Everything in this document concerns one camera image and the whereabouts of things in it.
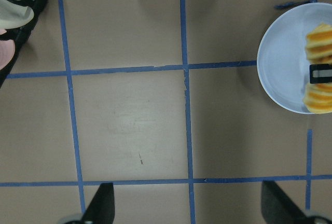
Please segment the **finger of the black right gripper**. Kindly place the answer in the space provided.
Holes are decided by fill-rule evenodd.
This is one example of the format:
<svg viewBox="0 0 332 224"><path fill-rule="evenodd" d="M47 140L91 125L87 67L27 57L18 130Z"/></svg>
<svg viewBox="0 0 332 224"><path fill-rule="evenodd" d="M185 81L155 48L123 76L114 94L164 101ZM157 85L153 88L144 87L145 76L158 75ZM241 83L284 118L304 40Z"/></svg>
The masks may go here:
<svg viewBox="0 0 332 224"><path fill-rule="evenodd" d="M310 83L331 83L331 64L311 64L309 66Z"/></svg>

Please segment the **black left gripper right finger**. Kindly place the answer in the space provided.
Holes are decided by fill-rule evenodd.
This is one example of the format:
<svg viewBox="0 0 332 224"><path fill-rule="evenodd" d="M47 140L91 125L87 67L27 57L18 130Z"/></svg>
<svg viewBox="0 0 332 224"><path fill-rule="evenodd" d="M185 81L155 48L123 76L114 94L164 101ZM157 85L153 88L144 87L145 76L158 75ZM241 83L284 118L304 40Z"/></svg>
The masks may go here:
<svg viewBox="0 0 332 224"><path fill-rule="evenodd" d="M262 182L260 207L266 223L314 223L274 181Z"/></svg>

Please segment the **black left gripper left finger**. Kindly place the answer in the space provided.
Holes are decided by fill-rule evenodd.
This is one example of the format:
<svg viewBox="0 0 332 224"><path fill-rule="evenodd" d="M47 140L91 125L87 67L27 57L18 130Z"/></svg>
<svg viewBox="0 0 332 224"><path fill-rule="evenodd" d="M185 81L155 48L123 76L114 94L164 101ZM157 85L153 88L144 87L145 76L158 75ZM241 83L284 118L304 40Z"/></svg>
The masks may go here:
<svg viewBox="0 0 332 224"><path fill-rule="evenodd" d="M81 223L112 224L115 219L115 196L113 183L100 184L84 212Z"/></svg>

